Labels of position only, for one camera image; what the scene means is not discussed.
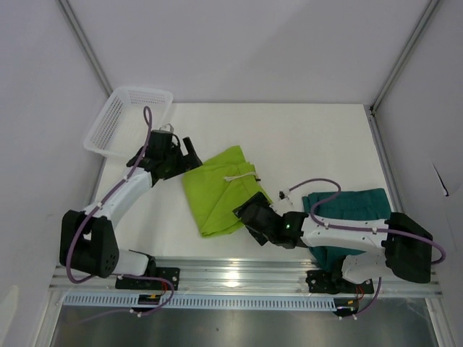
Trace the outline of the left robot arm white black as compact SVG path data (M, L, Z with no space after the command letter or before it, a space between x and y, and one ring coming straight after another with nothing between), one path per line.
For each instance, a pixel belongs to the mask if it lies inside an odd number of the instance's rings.
M122 178L102 199L80 211L69 210L61 222L59 261L68 279L79 280L73 270L88 278L128 275L139 288L151 288L157 280L153 258L121 250L115 228L129 209L159 181L184 174L202 165L192 141L172 132L154 130L127 164Z

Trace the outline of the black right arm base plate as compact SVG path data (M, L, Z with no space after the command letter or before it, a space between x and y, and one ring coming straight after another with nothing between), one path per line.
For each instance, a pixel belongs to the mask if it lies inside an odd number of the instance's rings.
M371 280L361 284L351 283L343 278L337 278L324 270L308 270L305 282L312 294L373 294L374 286Z

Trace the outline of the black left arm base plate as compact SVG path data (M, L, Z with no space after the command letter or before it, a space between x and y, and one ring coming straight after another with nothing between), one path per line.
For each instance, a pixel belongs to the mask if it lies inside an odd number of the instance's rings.
M170 287L166 283L159 280L147 280L144 277L161 278L172 283L174 290L178 289L180 279L180 269L178 267L154 267L147 269L142 275L123 275L122 279L117 279L115 288L119 290L148 290L160 291L162 289L169 290Z

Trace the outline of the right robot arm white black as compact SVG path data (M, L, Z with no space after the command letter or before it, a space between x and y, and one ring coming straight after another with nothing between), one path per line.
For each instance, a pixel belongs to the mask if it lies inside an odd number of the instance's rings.
M356 255L341 257L331 271L330 282L337 291L385 275L411 283L430 282L433 237L404 213L367 221L323 218L288 209L279 214L258 192L234 214L261 245L356 250Z

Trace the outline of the lime green shorts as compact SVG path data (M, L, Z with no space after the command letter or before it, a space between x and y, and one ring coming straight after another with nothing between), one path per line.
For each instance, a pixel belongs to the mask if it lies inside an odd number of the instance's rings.
M261 193L270 201L258 179L255 166L247 161L239 145L185 173L184 193L200 236L228 235L243 227L234 210L255 194Z

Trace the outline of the teal green shorts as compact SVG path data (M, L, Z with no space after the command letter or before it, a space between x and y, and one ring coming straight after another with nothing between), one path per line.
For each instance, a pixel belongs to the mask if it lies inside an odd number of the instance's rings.
M341 192L338 197L319 205L315 209L319 217L340 220L388 219L391 206L382 188L363 191ZM362 251L341 247L310 247L310 252L322 270L332 272L339 259L348 255L359 255Z

